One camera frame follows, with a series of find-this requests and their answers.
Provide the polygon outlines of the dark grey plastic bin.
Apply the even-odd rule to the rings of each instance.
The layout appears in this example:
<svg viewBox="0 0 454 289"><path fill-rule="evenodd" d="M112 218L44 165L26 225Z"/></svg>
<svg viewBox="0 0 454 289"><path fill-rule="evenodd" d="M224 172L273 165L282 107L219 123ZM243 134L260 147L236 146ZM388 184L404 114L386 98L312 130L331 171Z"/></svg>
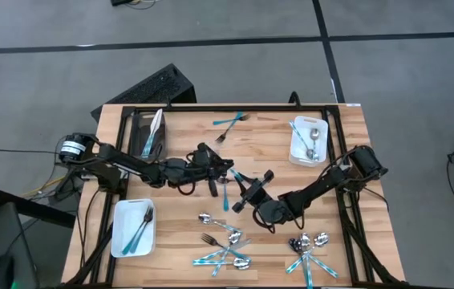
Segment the dark grey plastic bin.
<svg viewBox="0 0 454 289"><path fill-rule="evenodd" d="M129 142L129 154L143 161L162 161L168 155L166 142L166 120L161 114L160 126L155 131L150 153L147 157L142 157L144 147L151 134L151 124L156 116L154 112L137 112L132 117L132 128Z"/></svg>

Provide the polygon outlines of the white plastic bin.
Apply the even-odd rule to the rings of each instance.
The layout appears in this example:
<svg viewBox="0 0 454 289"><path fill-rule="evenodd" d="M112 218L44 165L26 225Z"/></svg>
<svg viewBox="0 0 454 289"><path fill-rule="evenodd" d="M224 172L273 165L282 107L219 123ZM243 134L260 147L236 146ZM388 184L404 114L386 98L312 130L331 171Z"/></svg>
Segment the white plastic bin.
<svg viewBox="0 0 454 289"><path fill-rule="evenodd" d="M148 223L135 253L122 254L135 235L149 206L154 208L153 219ZM139 257L153 252L156 245L156 207L151 199L119 201L116 204L111 237L111 255L115 258Z"/></svg>
<svg viewBox="0 0 454 289"><path fill-rule="evenodd" d="M306 141L310 149L313 148L313 141L310 138L310 133L313 128L316 128L320 132L320 136L317 140L317 152L319 159L317 161L311 160L306 155L305 147L302 142L298 139L298 136L292 129L292 137L290 141L290 152L289 161L295 165L301 165L306 167L315 167L320 165L326 160L327 155L327 135L329 132L329 126L325 120L320 120L307 116L296 116L292 120Z"/></svg>

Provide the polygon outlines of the grey desk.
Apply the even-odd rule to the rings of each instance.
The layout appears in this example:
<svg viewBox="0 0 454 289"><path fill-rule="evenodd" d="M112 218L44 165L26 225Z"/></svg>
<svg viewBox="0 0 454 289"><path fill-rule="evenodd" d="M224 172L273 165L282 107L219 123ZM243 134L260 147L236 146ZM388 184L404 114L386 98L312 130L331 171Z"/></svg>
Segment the grey desk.
<svg viewBox="0 0 454 289"><path fill-rule="evenodd" d="M39 281L24 229L16 207L10 203L0 207L0 256L4 254L13 261L13 289L38 289Z"/></svg>

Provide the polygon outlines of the black computer mouse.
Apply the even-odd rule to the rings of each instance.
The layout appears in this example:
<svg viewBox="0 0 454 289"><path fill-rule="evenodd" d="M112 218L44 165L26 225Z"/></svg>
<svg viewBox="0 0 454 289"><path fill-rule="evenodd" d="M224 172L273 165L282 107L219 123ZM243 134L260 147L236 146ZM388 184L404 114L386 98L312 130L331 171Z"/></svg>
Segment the black computer mouse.
<svg viewBox="0 0 454 289"><path fill-rule="evenodd" d="M0 255L0 289L11 289L14 283L14 259L8 254Z"/></svg>

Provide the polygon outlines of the cutlery pile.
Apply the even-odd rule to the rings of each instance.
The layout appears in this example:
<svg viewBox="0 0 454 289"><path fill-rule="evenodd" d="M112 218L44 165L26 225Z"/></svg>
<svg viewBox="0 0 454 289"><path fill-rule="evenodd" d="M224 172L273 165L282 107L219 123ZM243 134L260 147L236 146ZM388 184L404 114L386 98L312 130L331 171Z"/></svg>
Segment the cutlery pile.
<svg viewBox="0 0 454 289"><path fill-rule="evenodd" d="M327 272L329 275L334 277L335 279L338 278L338 273L327 266L325 263L320 261L318 258L314 257L309 250L304 250L304 246L309 246L310 241L306 241L305 243L302 242L302 239L295 239L292 238L288 241L288 244L290 248L298 254L297 260L289 265L286 268L286 273L291 274L293 271L296 270L296 268L299 265L306 264L307 261L312 261L313 263L316 263L319 267L321 267L325 272Z"/></svg>

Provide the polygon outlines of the black desk beam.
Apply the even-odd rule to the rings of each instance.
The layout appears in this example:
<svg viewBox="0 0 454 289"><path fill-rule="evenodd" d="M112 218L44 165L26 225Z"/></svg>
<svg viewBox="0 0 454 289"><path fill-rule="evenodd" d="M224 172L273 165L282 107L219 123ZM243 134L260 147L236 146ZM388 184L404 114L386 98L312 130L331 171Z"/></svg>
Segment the black desk beam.
<svg viewBox="0 0 454 289"><path fill-rule="evenodd" d="M74 227L75 216L73 214L57 210L50 206L40 205L34 201L0 190L0 206L5 205L6 203L14 204L19 214L58 226L67 228Z"/></svg>

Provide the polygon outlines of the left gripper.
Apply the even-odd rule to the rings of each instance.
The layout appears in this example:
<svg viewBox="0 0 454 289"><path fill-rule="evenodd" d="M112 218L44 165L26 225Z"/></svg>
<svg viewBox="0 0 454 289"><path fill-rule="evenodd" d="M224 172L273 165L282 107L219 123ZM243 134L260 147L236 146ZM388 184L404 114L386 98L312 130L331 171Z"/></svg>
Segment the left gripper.
<svg viewBox="0 0 454 289"><path fill-rule="evenodd" d="M215 179L219 177L225 177L228 171L234 166L234 162L231 159L221 160L220 156L215 153L205 143L200 143L197 146L197 150L192 152L191 162L194 165L200 166L206 169L206 173L209 178L209 191L212 197L217 197L217 185Z"/></svg>

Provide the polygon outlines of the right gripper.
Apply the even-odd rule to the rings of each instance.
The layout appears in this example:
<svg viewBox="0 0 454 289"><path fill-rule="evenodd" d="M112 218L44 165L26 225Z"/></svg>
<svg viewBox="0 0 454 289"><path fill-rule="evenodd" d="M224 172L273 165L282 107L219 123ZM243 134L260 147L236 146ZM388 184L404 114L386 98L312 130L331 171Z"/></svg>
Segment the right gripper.
<svg viewBox="0 0 454 289"><path fill-rule="evenodd" d="M261 206L263 203L272 201L273 198L266 192L264 186L270 183L274 179L274 172L267 170L261 180L251 179L248 181L250 187L245 191L245 197L240 201L236 202L232 210L235 213L240 213L248 202L253 207Z"/></svg>

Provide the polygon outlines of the black metal table frame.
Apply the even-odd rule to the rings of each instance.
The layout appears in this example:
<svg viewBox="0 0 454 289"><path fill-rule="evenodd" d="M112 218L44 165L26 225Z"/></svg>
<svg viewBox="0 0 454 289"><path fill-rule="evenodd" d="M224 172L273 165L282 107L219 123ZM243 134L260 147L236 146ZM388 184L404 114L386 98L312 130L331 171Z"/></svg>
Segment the black metal table frame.
<svg viewBox="0 0 454 289"><path fill-rule="evenodd" d="M216 139L231 122L219 125L213 122L234 119L238 112L249 114L250 118L237 121L225 140L218 144ZM272 196L302 189L321 171L319 167L307 168L289 161L292 136L289 121L296 116L323 119L328 123L328 159L335 159L355 146L370 144L363 110L357 104L177 104L166 108L164 115L170 157L184 157L205 142L220 156L232 159L240 173L261 177L269 169L274 171L275 177L266 187ZM272 234L254 223L250 208L239 214L225 212L221 199L211 196L204 181L182 190L185 195L168 187L153 189L138 177L130 177L128 198L148 198L155 204L155 248L150 254L131 258L115 258L104 251L86 277L86 283L106 283L117 289L305 286L301 271L286 273L286 268L297 257L287 244L299 232L294 222L277 226ZM350 286L355 281L373 281L378 277L379 272L372 268L368 258L342 228L342 215L353 220L383 268L403 280L403 268L382 195L381 184L372 181L359 196L330 191L306 210L305 232L330 235L329 243L315 249L314 256L338 273L335 279L323 269L313 267L316 286ZM222 227L202 224L198 219L201 213L242 229L252 240L243 250L252 260L247 270L227 265L212 277L214 267L192 265L194 259L213 252L213 247L201 240L203 233L211 234L219 242L227 239Z"/></svg>

